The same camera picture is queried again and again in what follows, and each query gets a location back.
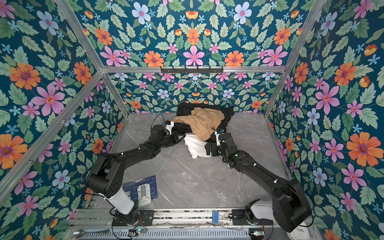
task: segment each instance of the orange flower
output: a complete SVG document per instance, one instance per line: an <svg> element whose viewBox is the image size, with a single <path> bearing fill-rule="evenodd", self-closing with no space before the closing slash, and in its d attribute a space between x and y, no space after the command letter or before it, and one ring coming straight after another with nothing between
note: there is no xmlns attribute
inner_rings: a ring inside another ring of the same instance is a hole
<svg viewBox="0 0 384 240"><path fill-rule="evenodd" d="M365 76L365 77L362 77L362 78L360 79L359 84L360 84L360 86L362 86L363 88L367 88L367 87L369 87L370 82L371 82L371 81L369 80L369 77L368 77L368 76Z"/></svg>
<svg viewBox="0 0 384 240"><path fill-rule="evenodd" d="M9 78L12 82L16 82L15 85L19 88L25 87L25 89L30 90L40 82L38 77L40 73L33 69L32 65L27 64L25 66L24 63L18 63L17 68L11 67L9 71L12 73Z"/></svg>
<svg viewBox="0 0 384 240"><path fill-rule="evenodd" d="M261 101L254 101L251 106L252 108L259 108L262 106L262 104L263 103Z"/></svg>
<svg viewBox="0 0 384 240"><path fill-rule="evenodd" d="M308 64L301 63L300 66L296 68L295 73L295 82L298 84L302 84L307 79L308 74Z"/></svg>
<svg viewBox="0 0 384 240"><path fill-rule="evenodd" d="M228 53L228 57L225 58L227 67L240 67L241 63L244 62L244 55L239 53L239 51L233 51L233 53Z"/></svg>
<svg viewBox="0 0 384 240"><path fill-rule="evenodd" d="M187 16L187 19L197 19L197 16L199 15L198 11L186 11L185 15Z"/></svg>
<svg viewBox="0 0 384 240"><path fill-rule="evenodd" d="M291 36L291 29L290 28L282 28L281 30L276 32L276 36L273 38L275 41L275 44L282 45L286 41L288 41L288 38Z"/></svg>
<svg viewBox="0 0 384 240"><path fill-rule="evenodd" d="M137 101L132 101L131 106L135 109L140 109L141 108L141 103L138 103Z"/></svg>
<svg viewBox="0 0 384 240"><path fill-rule="evenodd" d="M2 169L11 168L14 161L18 162L23 156L21 153L27 151L27 145L22 144L24 139L15 136L12 139L11 134L0 135L0 164Z"/></svg>
<svg viewBox="0 0 384 240"><path fill-rule="evenodd" d="M56 237L53 237L52 235L49 235L47 238L43 240L56 240Z"/></svg>
<svg viewBox="0 0 384 240"><path fill-rule="evenodd" d="M98 138L95 140L95 143L92 145L93 149L92 151L95 153L95 154L99 154L101 153L101 150L103 149L104 147L104 143L103 143L103 140L101 140L101 138Z"/></svg>
<svg viewBox="0 0 384 240"><path fill-rule="evenodd" d="M91 13L91 12L88 11L88 10L84 11L84 14L85 14L89 19L92 19L92 18L93 18L93 13Z"/></svg>
<svg viewBox="0 0 384 240"><path fill-rule="evenodd" d="M95 36L98 38L99 42L103 43L104 45L112 45L112 37L111 34L108 31L104 31L103 28L96 28Z"/></svg>
<svg viewBox="0 0 384 240"><path fill-rule="evenodd" d="M205 36L209 36L209 35L211 35L211 34L212 34L212 33L211 33L211 30L209 30L209 29L207 29L207 28L204 30L204 35L205 35Z"/></svg>
<svg viewBox="0 0 384 240"><path fill-rule="evenodd" d="M56 226L56 224L57 224L57 221L58 221L57 218L53 219L52 222L49 224L49 227L50 228L54 228Z"/></svg>
<svg viewBox="0 0 384 240"><path fill-rule="evenodd" d="M368 45L366 48L365 48L365 51L364 51L364 54L366 56L369 56L369 55L372 55L374 52L376 52L378 48L376 47L375 44L373 45Z"/></svg>
<svg viewBox="0 0 384 240"><path fill-rule="evenodd" d="M175 30L175 35L176 36L181 36L181 29L176 29Z"/></svg>
<svg viewBox="0 0 384 240"><path fill-rule="evenodd" d="M292 151L292 150L293 150L293 142L292 142L292 139L287 138L287 140L285 140L285 146L287 147L287 150L288 150L288 151Z"/></svg>
<svg viewBox="0 0 384 240"><path fill-rule="evenodd" d="M164 66L164 59L161 58L159 53L155 53L154 51L149 51L144 55L144 62L148 64L148 67L162 67Z"/></svg>
<svg viewBox="0 0 384 240"><path fill-rule="evenodd" d="M200 34L197 32L195 28L191 28L189 30L189 33L187 33L187 40L192 45L196 45L196 43L200 41L199 37L200 37Z"/></svg>
<svg viewBox="0 0 384 240"><path fill-rule="evenodd" d="M90 188L87 187L87 190L85 190L85 192L87 194L84 195L84 201L87 201L88 198L91 196L90 194L92 194L92 190Z"/></svg>
<svg viewBox="0 0 384 240"><path fill-rule="evenodd" d="M347 149L351 150L348 155L352 160L357 158L357 163L363 167L367 165L367 162L371 167L379 164L375 157L383 158L384 151L377 148L381 145L377 137L369 138L369 133L361 132L360 137L355 133L350 139L352 142L347 142Z"/></svg>
<svg viewBox="0 0 384 240"><path fill-rule="evenodd" d="M335 235L332 230L329 229L325 230L324 236L326 240L339 240L339 237Z"/></svg>
<svg viewBox="0 0 384 240"><path fill-rule="evenodd" d="M118 132L120 132L121 127L122 127L122 122L119 122L119 124L118 124Z"/></svg>
<svg viewBox="0 0 384 240"><path fill-rule="evenodd" d="M86 66L83 62L75 63L74 66L76 68L73 69L73 72L76 74L77 81L85 85L91 78L89 67Z"/></svg>
<svg viewBox="0 0 384 240"><path fill-rule="evenodd" d="M356 67L352 66L352 63L348 63L347 65L343 63L343 65L340 66L340 69L336 70L337 76L335 77L335 82L337 82L337 85L339 86L347 86L349 81L355 77L354 72L356 72Z"/></svg>
<svg viewBox="0 0 384 240"><path fill-rule="evenodd" d="M295 17L297 17L297 15L299 15L299 10L295 10L295 11L293 11L292 13L291 13L291 18L295 18Z"/></svg>

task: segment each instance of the marble surface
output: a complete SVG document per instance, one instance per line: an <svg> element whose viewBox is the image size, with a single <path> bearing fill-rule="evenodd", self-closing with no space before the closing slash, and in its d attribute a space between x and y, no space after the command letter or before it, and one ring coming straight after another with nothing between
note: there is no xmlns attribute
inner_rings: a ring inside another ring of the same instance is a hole
<svg viewBox="0 0 384 240"><path fill-rule="evenodd" d="M146 141L156 115L131 114L115 152L132 149ZM166 120L176 116L163 115ZM269 124L262 114L236 113L227 126L227 132L232 134L238 149L245 150L265 168L287 179L280 153L268 128ZM193 159L182 141L173 147L163 148L155 158L126 169L123 183L156 175L159 197L146 208L244 207L256 198L271 199L257 183L230 169L221 159L220 156ZM103 199L94 197L91 208L110 206Z"/></svg>

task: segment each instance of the white plastic device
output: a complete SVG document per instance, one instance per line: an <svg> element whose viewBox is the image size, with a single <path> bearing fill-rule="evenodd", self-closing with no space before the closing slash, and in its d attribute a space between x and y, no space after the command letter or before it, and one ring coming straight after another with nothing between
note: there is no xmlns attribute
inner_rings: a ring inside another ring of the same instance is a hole
<svg viewBox="0 0 384 240"><path fill-rule="evenodd" d="M174 122L171 121L170 125L166 125L166 129L169 131L169 134L172 133L172 127L175 125Z"/></svg>
<svg viewBox="0 0 384 240"><path fill-rule="evenodd" d="M122 214L128 214L135 205L135 203L125 194L122 187L120 187L120 189L115 195L108 198L108 201Z"/></svg>
<svg viewBox="0 0 384 240"><path fill-rule="evenodd" d="M301 226L298 226L292 232L287 232L287 235L291 240L309 240L310 239L310 233L308 232L308 229L306 227L301 227Z"/></svg>
<svg viewBox="0 0 384 240"><path fill-rule="evenodd" d="M272 210L272 202L259 200L251 206L251 211L258 219L269 219L275 221Z"/></svg>
<svg viewBox="0 0 384 240"><path fill-rule="evenodd" d="M139 195L139 207L151 203L151 188L148 183L140 185L137 188L137 193Z"/></svg>

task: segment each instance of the tan fabric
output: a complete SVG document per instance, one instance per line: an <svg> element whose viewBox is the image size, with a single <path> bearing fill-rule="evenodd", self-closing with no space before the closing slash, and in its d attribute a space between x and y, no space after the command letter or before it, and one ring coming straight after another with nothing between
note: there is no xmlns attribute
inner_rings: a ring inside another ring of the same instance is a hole
<svg viewBox="0 0 384 240"><path fill-rule="evenodd" d="M222 111L210 108L195 108L188 116L175 117L173 122L189 124L192 133L200 140L207 140L224 119Z"/></svg>

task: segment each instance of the metal frame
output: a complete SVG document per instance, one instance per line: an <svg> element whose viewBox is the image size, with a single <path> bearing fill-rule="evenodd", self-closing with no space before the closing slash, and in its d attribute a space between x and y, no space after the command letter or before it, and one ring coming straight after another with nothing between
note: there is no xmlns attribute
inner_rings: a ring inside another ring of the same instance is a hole
<svg viewBox="0 0 384 240"><path fill-rule="evenodd" d="M201 67L102 67L103 73L161 73L163 70L180 71L180 70L194 70L194 72L199 72L199 70L207 71L210 67L201 66ZM244 66L244 67L222 67L224 73L284 73L286 70L285 66Z"/></svg>
<svg viewBox="0 0 384 240"><path fill-rule="evenodd" d="M326 0L315 0L310 12L308 13L307 19L304 22L303 29L297 38L295 46L292 49L292 52L288 58L286 64L286 71L280 77L279 82L277 83L275 90L272 93L271 98L269 99L268 108L264 112L265 117L268 117L269 113L272 110L273 105L276 103L281 90L283 89L285 80L288 79L289 74L292 71L293 65L295 64L297 57L299 56L301 49L304 47L305 41L307 40L321 10L325 4Z"/></svg>
<svg viewBox="0 0 384 240"><path fill-rule="evenodd" d="M45 151L47 144L59 133L66 119L79 108L84 99L94 89L102 77L102 72L97 71L87 84L77 93L72 101L56 117L53 123L45 130L40 137L33 143L23 157L14 165L13 168L4 176L0 182L0 205L9 196L12 190L20 182L20 179L27 174L33 163Z"/></svg>

